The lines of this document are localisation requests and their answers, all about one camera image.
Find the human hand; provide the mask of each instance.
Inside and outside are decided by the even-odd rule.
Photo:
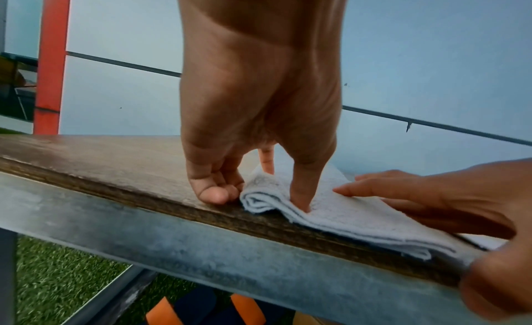
[[[387,171],[355,180],[334,191],[379,196],[443,231],[511,239],[471,265],[460,283],[462,299],[492,321],[532,312],[532,159],[432,176]]]
[[[238,166],[273,145],[294,159],[292,202],[308,210],[336,147],[346,0],[179,0],[185,36],[181,141],[198,198],[239,196]]]

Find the wooden tabletop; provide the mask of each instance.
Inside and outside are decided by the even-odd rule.
[[[257,155],[247,155],[244,178],[257,165]],[[201,203],[188,184],[179,137],[0,135],[0,171],[443,285],[459,280],[437,260],[420,262],[292,225],[278,213]]]

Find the forearm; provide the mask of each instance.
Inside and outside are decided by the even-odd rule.
[[[187,23],[207,17],[272,44],[328,48],[340,43],[346,0],[180,0]]]

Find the table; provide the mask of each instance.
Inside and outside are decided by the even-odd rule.
[[[244,177],[257,164],[247,155]],[[2,301],[21,233],[134,265],[94,312],[156,271],[347,324],[485,324],[445,263],[199,202],[179,137],[0,135],[0,202],[1,314],[13,315]],[[89,323],[79,318],[70,324]]]

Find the towel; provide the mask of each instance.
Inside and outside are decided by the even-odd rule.
[[[423,226],[389,207],[378,197],[344,197],[333,188],[348,182],[333,165],[321,174],[318,190],[305,213],[290,202],[293,160],[275,149],[275,175],[257,168],[240,195],[244,209],[253,214],[279,210],[290,222],[374,246],[430,260],[440,255],[467,267],[483,252],[442,231]]]

